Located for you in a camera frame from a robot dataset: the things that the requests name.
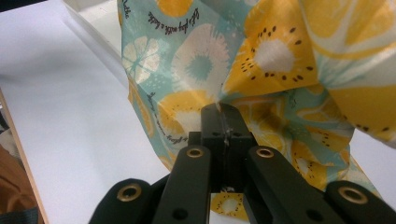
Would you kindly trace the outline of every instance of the fabric bag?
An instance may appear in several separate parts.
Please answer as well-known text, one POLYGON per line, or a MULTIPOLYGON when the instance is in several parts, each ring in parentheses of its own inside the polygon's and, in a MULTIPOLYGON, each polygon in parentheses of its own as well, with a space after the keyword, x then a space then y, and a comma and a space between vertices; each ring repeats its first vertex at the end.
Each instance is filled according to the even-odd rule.
POLYGON ((42 224, 27 174, 0 145, 0 223, 42 224))
MULTIPOLYGON (((396 147, 396 7, 385 0, 119 0, 129 99, 172 169, 200 109, 237 107, 259 145, 309 184, 376 192, 349 154, 355 128, 396 147)), ((239 194, 212 209, 246 218, 239 194)))

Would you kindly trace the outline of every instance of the white table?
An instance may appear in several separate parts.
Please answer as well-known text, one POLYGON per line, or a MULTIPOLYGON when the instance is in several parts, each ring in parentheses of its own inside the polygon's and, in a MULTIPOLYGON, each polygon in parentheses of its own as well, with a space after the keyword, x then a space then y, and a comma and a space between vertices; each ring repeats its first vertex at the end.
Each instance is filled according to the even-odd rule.
MULTIPOLYGON (((117 56, 62 2, 0 13, 0 89, 46 223, 87 223, 115 183, 168 173, 127 100, 117 56)), ((396 208, 396 151, 362 133, 352 148, 396 208)))

